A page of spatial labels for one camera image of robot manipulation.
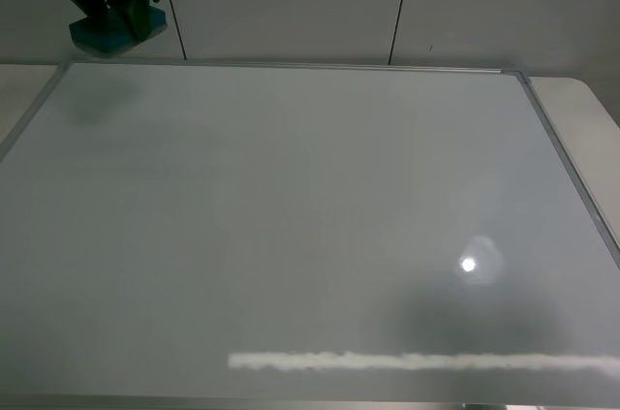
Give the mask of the left gripper dark claw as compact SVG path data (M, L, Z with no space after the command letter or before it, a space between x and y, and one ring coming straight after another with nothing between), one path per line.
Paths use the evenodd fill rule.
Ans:
M150 0L115 0L115 10L134 38L150 35Z
M73 22L73 25L92 27L108 27L110 23L109 5L106 0L71 0L84 16Z

